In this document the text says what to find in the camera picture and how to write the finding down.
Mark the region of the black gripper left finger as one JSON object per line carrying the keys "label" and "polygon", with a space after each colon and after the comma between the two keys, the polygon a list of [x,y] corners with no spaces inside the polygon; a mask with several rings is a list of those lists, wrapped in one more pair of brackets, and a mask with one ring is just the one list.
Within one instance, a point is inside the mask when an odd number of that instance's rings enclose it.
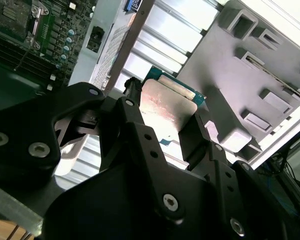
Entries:
{"label": "black gripper left finger", "polygon": [[164,201],[165,194],[177,198],[179,193],[138,103],[128,97],[105,97],[86,82],[0,110],[0,200],[8,198],[45,217],[63,194],[50,185],[61,148],[85,135],[99,136],[105,171],[132,165],[141,174],[155,212],[171,224],[183,221],[184,205]]}

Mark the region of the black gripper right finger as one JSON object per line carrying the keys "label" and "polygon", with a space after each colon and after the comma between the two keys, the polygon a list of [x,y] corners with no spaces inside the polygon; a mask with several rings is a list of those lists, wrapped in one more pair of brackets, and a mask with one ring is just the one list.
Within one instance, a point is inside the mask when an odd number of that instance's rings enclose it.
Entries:
{"label": "black gripper right finger", "polygon": [[178,133],[188,170],[207,183],[208,239],[296,240],[298,225],[244,161],[229,164],[195,112]]}

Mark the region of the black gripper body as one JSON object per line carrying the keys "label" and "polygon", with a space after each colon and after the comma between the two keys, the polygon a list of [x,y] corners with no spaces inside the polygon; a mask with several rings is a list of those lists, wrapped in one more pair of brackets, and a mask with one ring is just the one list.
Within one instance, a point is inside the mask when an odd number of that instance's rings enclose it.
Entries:
{"label": "black gripper body", "polygon": [[105,170],[62,193],[47,210],[43,240],[238,240],[220,219],[217,197],[205,179],[170,166],[185,205],[182,224],[154,209],[142,176],[128,163]]}

